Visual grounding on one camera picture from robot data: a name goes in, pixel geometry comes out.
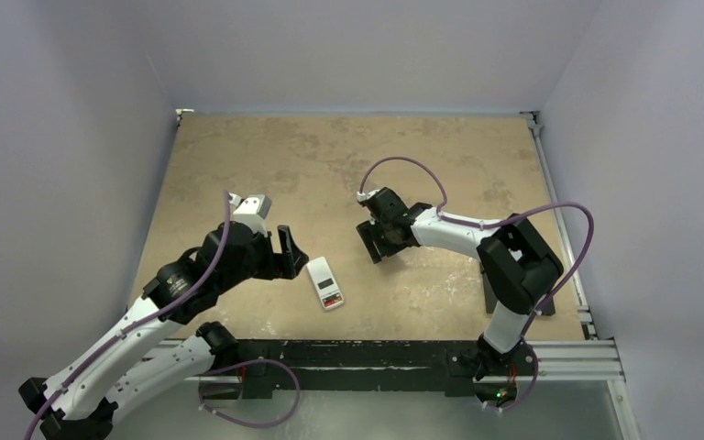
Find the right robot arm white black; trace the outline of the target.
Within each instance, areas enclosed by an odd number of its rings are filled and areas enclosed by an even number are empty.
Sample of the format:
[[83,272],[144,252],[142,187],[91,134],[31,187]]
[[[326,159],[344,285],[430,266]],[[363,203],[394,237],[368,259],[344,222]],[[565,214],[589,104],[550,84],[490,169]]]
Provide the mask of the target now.
[[528,219],[482,221],[444,214],[429,203],[405,204],[384,187],[357,194],[369,219],[357,225],[371,260],[406,248],[440,248],[477,261],[496,299],[478,340],[478,361],[491,373],[510,366],[536,306],[564,273],[561,260]]

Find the white red remote control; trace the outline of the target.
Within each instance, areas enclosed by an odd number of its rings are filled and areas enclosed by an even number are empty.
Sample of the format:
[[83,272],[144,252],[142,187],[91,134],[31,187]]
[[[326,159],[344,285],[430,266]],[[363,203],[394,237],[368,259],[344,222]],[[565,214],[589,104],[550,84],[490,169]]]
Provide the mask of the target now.
[[310,260],[306,269],[320,304],[325,311],[332,311],[345,303],[336,277],[325,257]]

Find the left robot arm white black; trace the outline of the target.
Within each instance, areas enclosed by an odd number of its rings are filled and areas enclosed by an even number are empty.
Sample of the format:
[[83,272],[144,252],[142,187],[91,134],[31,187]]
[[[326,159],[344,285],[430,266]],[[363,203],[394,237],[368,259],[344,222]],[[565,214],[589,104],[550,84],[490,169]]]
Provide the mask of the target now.
[[145,401],[190,377],[238,375],[267,359],[250,355],[219,322],[202,324],[172,351],[142,358],[167,336],[251,279],[293,280],[307,265],[286,225],[280,251],[260,225],[224,221],[199,247],[159,269],[125,314],[69,366],[29,378],[18,393],[33,412],[26,439],[105,439]]

